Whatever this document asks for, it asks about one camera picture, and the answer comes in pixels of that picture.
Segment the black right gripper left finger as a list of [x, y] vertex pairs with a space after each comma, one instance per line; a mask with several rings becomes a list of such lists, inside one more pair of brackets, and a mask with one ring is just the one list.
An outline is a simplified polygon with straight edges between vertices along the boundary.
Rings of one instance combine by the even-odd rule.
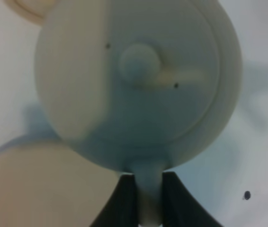
[[137, 227], [137, 187], [134, 175], [122, 175], [92, 227]]

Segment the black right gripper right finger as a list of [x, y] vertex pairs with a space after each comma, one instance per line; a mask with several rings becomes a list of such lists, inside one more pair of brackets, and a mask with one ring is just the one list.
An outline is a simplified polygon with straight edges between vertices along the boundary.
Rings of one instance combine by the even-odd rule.
[[190, 194], [175, 172], [162, 174], [164, 227], [221, 227]]

